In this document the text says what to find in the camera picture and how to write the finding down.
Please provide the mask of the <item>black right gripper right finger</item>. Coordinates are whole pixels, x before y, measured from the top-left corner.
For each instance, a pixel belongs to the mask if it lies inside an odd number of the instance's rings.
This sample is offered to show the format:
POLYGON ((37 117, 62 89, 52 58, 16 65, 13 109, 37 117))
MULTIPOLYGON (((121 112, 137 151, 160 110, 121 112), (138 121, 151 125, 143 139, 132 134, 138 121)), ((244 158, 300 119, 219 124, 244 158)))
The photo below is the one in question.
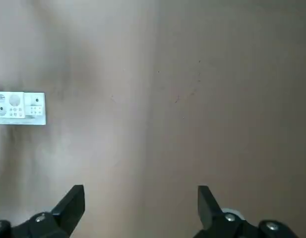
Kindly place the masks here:
POLYGON ((296 238, 285 224, 276 220, 262 220, 257 226, 239 215, 224 212, 208 186, 198 187, 198 215, 202 229, 195 238, 296 238))

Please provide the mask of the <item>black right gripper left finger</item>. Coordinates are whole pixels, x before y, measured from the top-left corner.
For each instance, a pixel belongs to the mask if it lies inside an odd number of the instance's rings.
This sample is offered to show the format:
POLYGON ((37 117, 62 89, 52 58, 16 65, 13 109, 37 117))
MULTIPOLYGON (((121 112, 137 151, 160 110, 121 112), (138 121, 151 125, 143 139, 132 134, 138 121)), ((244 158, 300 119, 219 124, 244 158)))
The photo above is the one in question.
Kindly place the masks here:
POLYGON ((74 185, 50 211, 35 214, 18 226, 0 220, 0 238, 68 238, 85 211, 83 185, 74 185))

